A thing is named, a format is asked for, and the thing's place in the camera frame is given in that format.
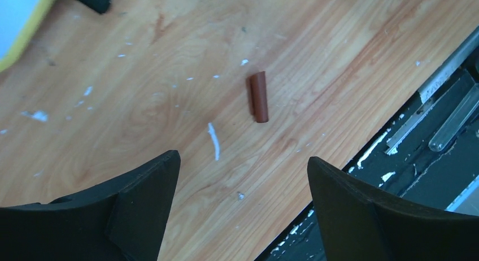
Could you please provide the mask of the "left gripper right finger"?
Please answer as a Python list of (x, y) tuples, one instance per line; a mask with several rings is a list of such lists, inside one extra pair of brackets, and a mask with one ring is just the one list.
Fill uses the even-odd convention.
[(478, 217), (414, 203), (313, 156), (307, 176), (327, 260), (477, 260)]

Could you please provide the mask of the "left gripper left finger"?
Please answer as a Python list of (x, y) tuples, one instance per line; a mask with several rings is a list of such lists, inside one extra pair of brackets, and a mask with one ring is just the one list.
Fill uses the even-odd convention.
[(180, 164), (169, 150), (50, 203), (1, 208), (1, 259), (157, 260)]

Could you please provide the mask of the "brown marker cap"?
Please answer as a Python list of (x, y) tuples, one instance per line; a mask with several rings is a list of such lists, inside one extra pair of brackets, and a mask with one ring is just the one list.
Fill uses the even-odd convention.
[(250, 92), (251, 113), (257, 123), (267, 123), (269, 114), (265, 71), (251, 75), (247, 83)]

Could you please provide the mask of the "yellow-framed whiteboard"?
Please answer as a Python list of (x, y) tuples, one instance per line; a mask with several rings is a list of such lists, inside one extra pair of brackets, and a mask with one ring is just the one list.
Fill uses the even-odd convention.
[(1, 0), (1, 71), (23, 54), (56, 0)]

